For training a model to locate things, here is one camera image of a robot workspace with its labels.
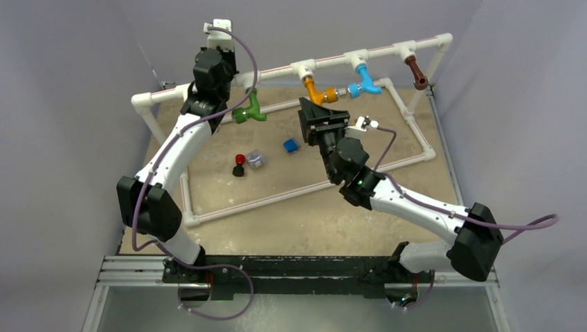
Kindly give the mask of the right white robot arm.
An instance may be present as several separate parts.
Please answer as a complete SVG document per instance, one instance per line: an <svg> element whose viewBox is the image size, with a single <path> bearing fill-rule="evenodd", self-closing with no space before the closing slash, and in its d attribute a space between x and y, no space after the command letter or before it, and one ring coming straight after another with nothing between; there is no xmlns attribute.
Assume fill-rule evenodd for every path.
<svg viewBox="0 0 587 332"><path fill-rule="evenodd" d="M439 237L428 243L404 243L394 251L388 271L404 282L424 270L451 268L477 282L488 279L505 240L490 209L432 199L402 187L390 174L368 167L361 139L369 129L383 131L375 120L350 124L347 111L332 110L300 98L302 138L320 151L328 181L351 205L397 216Z"/></svg>

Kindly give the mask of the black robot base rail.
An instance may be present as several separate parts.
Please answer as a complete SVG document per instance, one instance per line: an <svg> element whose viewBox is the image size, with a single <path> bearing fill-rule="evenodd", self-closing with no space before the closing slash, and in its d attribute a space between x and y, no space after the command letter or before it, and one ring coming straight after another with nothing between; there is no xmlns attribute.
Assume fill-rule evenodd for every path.
<svg viewBox="0 0 587 332"><path fill-rule="evenodd" d="M400 300L429 271L411 273L392 256L201 255L194 268L163 262L165 284L209 286L213 300L236 294L361 295Z"/></svg>

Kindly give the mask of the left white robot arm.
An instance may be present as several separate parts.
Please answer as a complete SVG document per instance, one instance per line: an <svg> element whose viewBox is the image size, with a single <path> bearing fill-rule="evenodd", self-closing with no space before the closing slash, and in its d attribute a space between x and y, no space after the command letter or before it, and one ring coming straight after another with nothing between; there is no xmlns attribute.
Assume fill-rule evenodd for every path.
<svg viewBox="0 0 587 332"><path fill-rule="evenodd" d="M231 81L237 74L235 55L220 48L202 48L192 72L194 80L188 86L176 127L142 170L118 181L116 191L123 224L182 261L180 275L197 283L206 276L206 264L199 259L204 249L183 229L183 212L172 192L222 121Z"/></svg>

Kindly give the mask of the orange water faucet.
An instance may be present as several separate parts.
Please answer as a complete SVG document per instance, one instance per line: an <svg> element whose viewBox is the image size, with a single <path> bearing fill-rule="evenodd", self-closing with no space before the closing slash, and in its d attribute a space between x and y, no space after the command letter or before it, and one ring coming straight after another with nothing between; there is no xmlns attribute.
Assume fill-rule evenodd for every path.
<svg viewBox="0 0 587 332"><path fill-rule="evenodd" d="M308 75L302 79L304 87L307 89L309 99L317 105L330 104L339 100L338 90L333 86L326 88L324 91L318 91L312 76Z"/></svg>

